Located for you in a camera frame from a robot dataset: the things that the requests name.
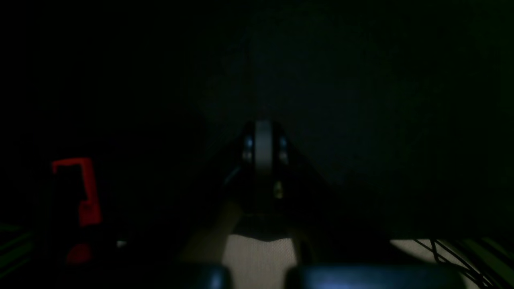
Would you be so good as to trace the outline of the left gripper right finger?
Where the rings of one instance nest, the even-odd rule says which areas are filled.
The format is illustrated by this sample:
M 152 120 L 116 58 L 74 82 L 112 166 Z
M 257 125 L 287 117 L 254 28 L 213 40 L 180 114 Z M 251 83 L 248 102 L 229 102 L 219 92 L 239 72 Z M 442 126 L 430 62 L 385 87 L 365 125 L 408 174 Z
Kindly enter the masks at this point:
M 402 253 L 365 216 L 355 192 L 333 189 L 290 142 L 279 123 L 263 122 L 264 204 L 281 216 L 302 265 L 402 263 Z

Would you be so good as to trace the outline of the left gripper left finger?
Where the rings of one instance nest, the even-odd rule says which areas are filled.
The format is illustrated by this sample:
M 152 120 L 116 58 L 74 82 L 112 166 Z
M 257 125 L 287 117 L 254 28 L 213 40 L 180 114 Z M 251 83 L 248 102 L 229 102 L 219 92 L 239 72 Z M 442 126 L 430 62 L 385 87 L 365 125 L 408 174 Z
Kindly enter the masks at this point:
M 222 264 L 226 244 L 252 204 L 256 133 L 256 121 L 244 124 L 178 199 L 175 261 Z

